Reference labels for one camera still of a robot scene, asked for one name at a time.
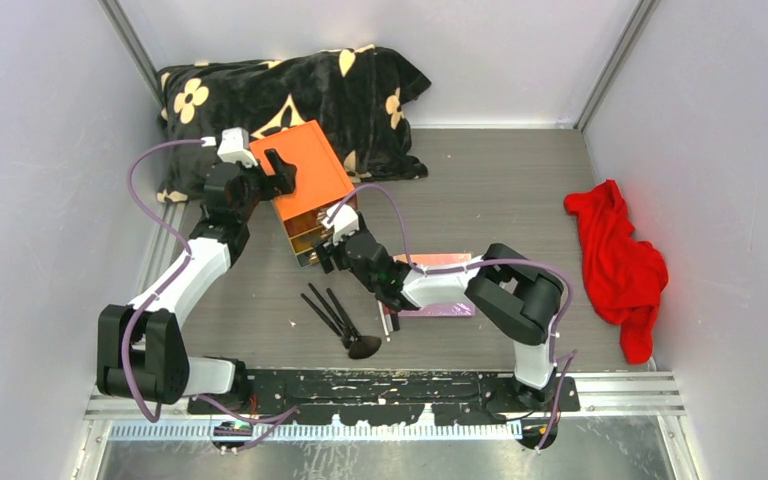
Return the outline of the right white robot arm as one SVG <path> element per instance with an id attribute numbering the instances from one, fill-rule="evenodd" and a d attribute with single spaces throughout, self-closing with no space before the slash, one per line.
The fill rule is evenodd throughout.
<path id="1" fill-rule="evenodd" d="M 537 411 L 552 400 L 557 325 L 572 300 L 568 281 L 558 271 L 502 243 L 491 244 L 483 256 L 467 262 L 416 264 L 391 256 L 367 231 L 322 240 L 314 252 L 325 272 L 351 272 L 393 313 L 473 305 L 513 342 L 518 403 Z"/>

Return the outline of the pink holographic eyeshadow palette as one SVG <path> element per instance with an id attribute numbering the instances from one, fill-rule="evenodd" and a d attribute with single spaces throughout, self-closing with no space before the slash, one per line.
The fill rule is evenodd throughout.
<path id="1" fill-rule="evenodd" d="M 432 267 L 445 266 L 455 263 L 464 263 L 473 258 L 471 252 L 466 253 L 427 253 L 412 255 L 415 263 L 429 265 Z M 398 313 L 402 317 L 445 317 L 445 318 L 470 318 L 476 314 L 476 308 L 473 304 L 466 301 L 457 301 L 450 303 L 438 303 L 425 306 L 419 310 L 402 310 Z"/>

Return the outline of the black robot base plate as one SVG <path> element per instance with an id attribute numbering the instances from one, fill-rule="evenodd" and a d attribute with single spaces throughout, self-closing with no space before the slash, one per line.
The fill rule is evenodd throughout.
<path id="1" fill-rule="evenodd" d="M 555 377 L 537 392 L 508 372 L 442 370 L 250 369 L 226 394 L 192 401 L 191 414 L 277 416 L 296 408 L 291 421 L 348 426 L 414 425 L 424 411 L 435 426 L 502 424 L 507 419 L 544 420 L 554 408 L 575 412 L 580 402 L 572 378 Z"/>

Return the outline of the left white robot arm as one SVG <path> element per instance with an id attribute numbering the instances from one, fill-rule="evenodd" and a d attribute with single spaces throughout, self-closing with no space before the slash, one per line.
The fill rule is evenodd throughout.
<path id="1" fill-rule="evenodd" d="M 265 166 L 216 164 L 207 177 L 202 217 L 181 255 L 147 291 L 102 310 L 96 360 L 101 393 L 166 405 L 208 395 L 229 413 L 248 406 L 252 388 L 244 362 L 189 356 L 181 329 L 243 253 L 257 205 L 295 190 L 296 166 L 274 148 L 265 150 L 264 158 Z"/>

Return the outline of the orange drawer organizer box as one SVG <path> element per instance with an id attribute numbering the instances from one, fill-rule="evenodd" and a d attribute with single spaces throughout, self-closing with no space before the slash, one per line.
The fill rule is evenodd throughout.
<path id="1" fill-rule="evenodd" d="M 273 173 L 266 157 L 271 149 L 296 167 L 295 191 L 275 198 L 272 205 L 298 266 L 317 262 L 314 246 L 324 238 L 319 214 L 342 200 L 355 184 L 315 120 L 255 140 L 251 149 L 268 174 Z"/>

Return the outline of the white silver pencil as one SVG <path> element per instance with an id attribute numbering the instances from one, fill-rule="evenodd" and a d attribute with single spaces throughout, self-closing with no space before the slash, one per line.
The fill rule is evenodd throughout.
<path id="1" fill-rule="evenodd" d="M 378 303 L 378 310 L 379 310 L 379 315 L 381 319 L 384 338 L 387 342 L 390 342 L 391 341 L 390 316 L 387 312 L 386 307 L 382 303 Z"/>

